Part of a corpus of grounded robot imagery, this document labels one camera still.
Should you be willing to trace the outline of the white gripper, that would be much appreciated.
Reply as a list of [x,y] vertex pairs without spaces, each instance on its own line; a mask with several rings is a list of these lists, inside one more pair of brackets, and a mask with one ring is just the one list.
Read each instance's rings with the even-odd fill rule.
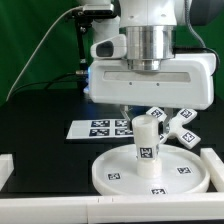
[[[125,60],[94,61],[89,92],[95,103],[120,104],[120,112],[132,129],[134,106],[205,110],[214,99],[216,57],[212,53],[177,54],[163,60],[159,71],[133,71]],[[173,109],[164,110],[163,135],[170,131]]]

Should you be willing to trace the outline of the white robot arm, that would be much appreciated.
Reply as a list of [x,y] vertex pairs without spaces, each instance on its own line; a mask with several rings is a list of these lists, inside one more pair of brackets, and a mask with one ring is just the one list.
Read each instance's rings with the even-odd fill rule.
[[205,110],[213,102],[218,57],[201,44],[178,49],[175,28],[205,25],[224,0],[119,0],[118,27],[95,43],[90,97],[95,103]]

